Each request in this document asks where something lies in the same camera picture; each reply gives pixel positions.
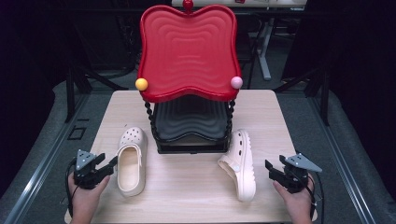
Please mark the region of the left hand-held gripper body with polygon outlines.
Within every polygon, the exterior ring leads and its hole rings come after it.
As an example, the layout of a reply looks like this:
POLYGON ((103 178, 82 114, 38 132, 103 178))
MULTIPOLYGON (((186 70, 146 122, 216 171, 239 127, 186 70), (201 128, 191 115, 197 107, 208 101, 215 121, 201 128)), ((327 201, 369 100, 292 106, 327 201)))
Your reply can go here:
POLYGON ((79 150, 74 171, 75 184, 83 189, 94 189, 103 179, 99 175, 93 160, 98 156, 91 152, 79 150))

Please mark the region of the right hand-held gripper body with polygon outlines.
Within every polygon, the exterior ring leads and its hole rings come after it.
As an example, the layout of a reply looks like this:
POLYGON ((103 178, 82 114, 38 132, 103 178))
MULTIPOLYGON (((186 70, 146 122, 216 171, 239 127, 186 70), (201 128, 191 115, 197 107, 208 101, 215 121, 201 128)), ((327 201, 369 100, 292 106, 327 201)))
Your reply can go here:
POLYGON ((283 180, 278 181, 288 192, 296 193, 308 185, 308 172, 321 173, 322 169, 302 153, 286 157, 289 165, 283 167, 283 180))

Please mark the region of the cream clog shoe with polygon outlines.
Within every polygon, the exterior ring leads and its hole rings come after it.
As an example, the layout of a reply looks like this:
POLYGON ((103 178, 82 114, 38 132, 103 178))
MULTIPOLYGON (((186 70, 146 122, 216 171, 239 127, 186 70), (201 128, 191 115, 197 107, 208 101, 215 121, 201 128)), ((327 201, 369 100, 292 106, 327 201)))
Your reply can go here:
POLYGON ((117 182, 124 197, 142 192, 146 184, 148 139, 145 132, 132 127, 126 130, 118 145, 117 182))
POLYGON ((256 181, 250 137, 246 130, 232 132, 229 150, 218 159, 218 165, 233 180, 237 199, 251 202, 256 193, 256 181))

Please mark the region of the red and black shoe rack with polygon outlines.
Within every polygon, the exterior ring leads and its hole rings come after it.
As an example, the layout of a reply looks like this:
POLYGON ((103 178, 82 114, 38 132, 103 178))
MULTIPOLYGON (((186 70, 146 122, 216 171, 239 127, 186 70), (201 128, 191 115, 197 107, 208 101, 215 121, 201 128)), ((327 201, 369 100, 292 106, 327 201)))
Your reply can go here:
POLYGON ((192 0, 183 0, 182 6, 158 5, 143 13, 135 86, 160 153, 225 152, 243 85, 236 17, 222 5, 195 10, 192 0))

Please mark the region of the person's left hand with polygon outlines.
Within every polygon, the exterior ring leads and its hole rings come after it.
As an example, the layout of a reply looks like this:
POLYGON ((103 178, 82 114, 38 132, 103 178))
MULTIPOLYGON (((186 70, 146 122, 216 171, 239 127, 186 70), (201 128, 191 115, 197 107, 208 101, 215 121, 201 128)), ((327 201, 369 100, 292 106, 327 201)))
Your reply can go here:
POLYGON ((94 189, 82 189, 75 184, 74 174, 68 176, 69 192, 72 196, 73 216, 88 215, 93 217, 100 197, 106 188, 110 176, 106 176, 94 189))

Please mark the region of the person's right hand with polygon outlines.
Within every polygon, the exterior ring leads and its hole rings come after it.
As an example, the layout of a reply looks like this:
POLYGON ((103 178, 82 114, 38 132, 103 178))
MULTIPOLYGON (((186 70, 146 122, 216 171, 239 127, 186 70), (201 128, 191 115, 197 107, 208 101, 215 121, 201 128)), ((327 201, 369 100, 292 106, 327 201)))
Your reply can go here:
POLYGON ((307 189, 304 189, 297 193, 289 193, 283 186, 277 181, 273 182, 273 186, 277 193, 283 199, 284 204, 287 207, 290 219, 293 217, 310 217, 311 212, 311 194, 307 189))

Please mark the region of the black metal stand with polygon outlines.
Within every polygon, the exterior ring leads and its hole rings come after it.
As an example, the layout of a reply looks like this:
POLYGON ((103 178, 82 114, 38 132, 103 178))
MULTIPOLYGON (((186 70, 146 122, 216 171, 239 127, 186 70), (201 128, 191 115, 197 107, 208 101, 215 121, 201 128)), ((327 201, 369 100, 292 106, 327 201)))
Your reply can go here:
POLYGON ((304 95, 306 97, 315 97, 320 92, 319 101, 319 116, 326 126, 329 125, 328 120, 328 107, 330 95, 330 74, 323 68, 314 68, 311 71, 299 76, 294 77, 290 81, 274 89, 274 92, 280 93, 288 90, 289 88, 297 85, 303 80, 308 80, 304 88, 304 95))
POLYGON ((78 89, 82 94, 90 94, 92 92, 92 85, 88 80, 89 77, 99 81, 113 91, 126 91, 125 87, 110 81, 91 69, 84 66, 70 66, 65 80, 67 102, 65 122, 69 122, 76 113, 75 89, 78 89))

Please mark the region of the grey metal floor rail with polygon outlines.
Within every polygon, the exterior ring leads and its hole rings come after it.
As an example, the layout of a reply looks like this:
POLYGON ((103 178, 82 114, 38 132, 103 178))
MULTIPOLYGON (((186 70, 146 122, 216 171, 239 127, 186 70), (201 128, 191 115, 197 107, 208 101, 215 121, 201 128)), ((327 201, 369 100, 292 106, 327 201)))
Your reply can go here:
POLYGON ((347 161, 345 160, 341 148, 339 147, 339 144, 337 143, 333 135, 331 127, 326 125, 325 122, 322 120, 319 112, 318 100, 316 98, 308 97, 307 102, 313 109, 320 129, 324 132, 326 139, 329 142, 332 160, 343 181, 349 198, 352 201, 355 210, 361 220, 361 224, 377 224, 372 211, 370 210, 365 198, 361 193, 361 188, 359 187, 355 177, 353 176, 349 169, 349 166, 347 165, 347 161))
POLYGON ((0 199, 0 224, 65 224, 64 175, 80 149, 92 146, 94 117, 88 113, 89 95, 78 97, 76 113, 64 120, 58 98, 42 132, 16 178, 0 199))

